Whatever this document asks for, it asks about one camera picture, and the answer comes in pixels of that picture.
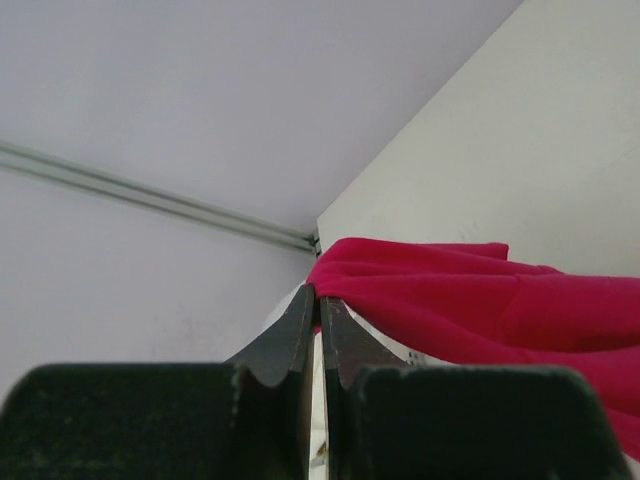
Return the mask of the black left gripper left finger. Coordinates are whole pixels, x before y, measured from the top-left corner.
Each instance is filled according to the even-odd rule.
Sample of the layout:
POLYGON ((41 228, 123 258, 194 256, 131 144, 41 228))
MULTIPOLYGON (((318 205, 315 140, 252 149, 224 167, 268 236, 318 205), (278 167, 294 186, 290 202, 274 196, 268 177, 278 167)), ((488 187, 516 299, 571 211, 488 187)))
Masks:
POLYGON ((221 363, 48 364, 1 408, 5 479, 305 479, 315 292, 221 363))

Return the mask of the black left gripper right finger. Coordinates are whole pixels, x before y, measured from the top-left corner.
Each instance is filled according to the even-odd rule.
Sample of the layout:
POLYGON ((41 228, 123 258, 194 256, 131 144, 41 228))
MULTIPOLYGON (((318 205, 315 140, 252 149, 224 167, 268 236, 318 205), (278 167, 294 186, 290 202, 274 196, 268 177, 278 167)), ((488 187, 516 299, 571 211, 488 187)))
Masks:
POLYGON ((625 479, 599 400, 552 367, 413 367, 319 303, 332 479, 625 479))

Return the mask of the magenta t-shirt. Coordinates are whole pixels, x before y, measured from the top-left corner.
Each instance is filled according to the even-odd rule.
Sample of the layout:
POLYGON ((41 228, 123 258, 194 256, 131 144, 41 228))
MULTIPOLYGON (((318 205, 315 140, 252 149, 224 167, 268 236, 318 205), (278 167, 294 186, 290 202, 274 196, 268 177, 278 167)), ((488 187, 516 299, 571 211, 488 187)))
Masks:
POLYGON ((308 283, 377 330, 454 364, 558 365, 598 393, 639 454, 639 282, 513 262, 503 243, 337 241, 308 283))

